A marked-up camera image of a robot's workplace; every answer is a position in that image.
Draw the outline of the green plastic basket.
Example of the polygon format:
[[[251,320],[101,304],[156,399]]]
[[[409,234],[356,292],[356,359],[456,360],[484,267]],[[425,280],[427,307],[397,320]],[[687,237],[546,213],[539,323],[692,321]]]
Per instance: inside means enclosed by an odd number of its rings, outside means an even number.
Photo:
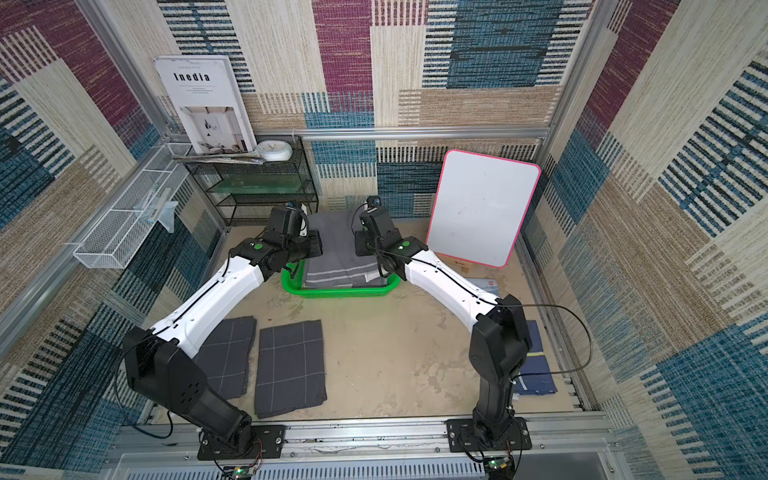
[[[401,279],[397,275],[390,275],[386,278],[386,284],[382,286],[310,289],[306,288],[303,283],[305,278],[304,263],[304,260],[299,263],[289,263],[281,272],[281,285],[287,293],[306,299],[383,297],[401,284]]]

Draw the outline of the grey striped pillowcase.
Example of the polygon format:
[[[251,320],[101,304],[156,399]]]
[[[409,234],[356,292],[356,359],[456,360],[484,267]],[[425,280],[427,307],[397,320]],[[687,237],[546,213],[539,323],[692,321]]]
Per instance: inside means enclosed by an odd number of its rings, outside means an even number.
[[[323,254],[305,260],[304,286],[310,289],[382,286],[378,263],[373,256],[355,254],[353,209],[320,212],[309,216],[309,227],[318,230]]]

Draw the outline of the dark grey checked pillowcase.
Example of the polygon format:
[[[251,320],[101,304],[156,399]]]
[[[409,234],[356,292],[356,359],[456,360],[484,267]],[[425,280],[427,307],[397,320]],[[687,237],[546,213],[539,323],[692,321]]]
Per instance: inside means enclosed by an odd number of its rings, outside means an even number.
[[[259,331],[254,413],[259,419],[313,408],[327,400],[319,320]]]
[[[194,358],[208,385],[227,400],[241,397],[247,390],[249,356],[256,333],[254,317],[224,319]]]

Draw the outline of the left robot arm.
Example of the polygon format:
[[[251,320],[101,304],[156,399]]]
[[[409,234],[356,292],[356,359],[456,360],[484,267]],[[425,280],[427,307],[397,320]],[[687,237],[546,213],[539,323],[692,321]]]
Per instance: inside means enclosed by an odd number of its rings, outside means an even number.
[[[272,209],[264,230],[233,247],[223,266],[188,300],[152,327],[132,328],[121,361],[128,387],[201,428],[210,445],[237,458],[256,445],[252,418],[209,384],[195,363],[200,348],[229,312],[272,275],[317,257],[322,244],[294,206]]]

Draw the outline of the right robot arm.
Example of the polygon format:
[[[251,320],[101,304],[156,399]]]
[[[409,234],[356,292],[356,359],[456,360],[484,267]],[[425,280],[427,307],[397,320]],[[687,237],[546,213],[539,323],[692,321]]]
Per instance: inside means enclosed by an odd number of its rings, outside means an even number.
[[[378,196],[353,214],[356,253],[374,256],[379,273],[398,276],[447,308],[470,334],[468,358],[480,378],[472,412],[473,436],[483,450],[501,450],[522,437],[512,406],[513,376],[532,349],[524,307],[514,296],[494,296],[448,267],[413,236],[403,237]]]

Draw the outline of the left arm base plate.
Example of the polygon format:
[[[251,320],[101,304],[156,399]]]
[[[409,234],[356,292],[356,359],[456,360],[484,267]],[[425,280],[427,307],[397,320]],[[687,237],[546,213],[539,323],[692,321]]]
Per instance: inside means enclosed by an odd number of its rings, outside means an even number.
[[[286,426],[251,424],[230,439],[222,439],[203,429],[197,452],[199,461],[277,459],[281,456]]]

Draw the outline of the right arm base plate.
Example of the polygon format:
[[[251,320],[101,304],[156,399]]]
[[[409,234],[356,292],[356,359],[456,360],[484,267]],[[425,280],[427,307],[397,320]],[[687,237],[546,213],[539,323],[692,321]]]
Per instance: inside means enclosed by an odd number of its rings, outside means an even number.
[[[500,431],[469,418],[444,422],[449,448],[454,453],[526,451],[532,449],[527,422],[523,417],[507,418]]]

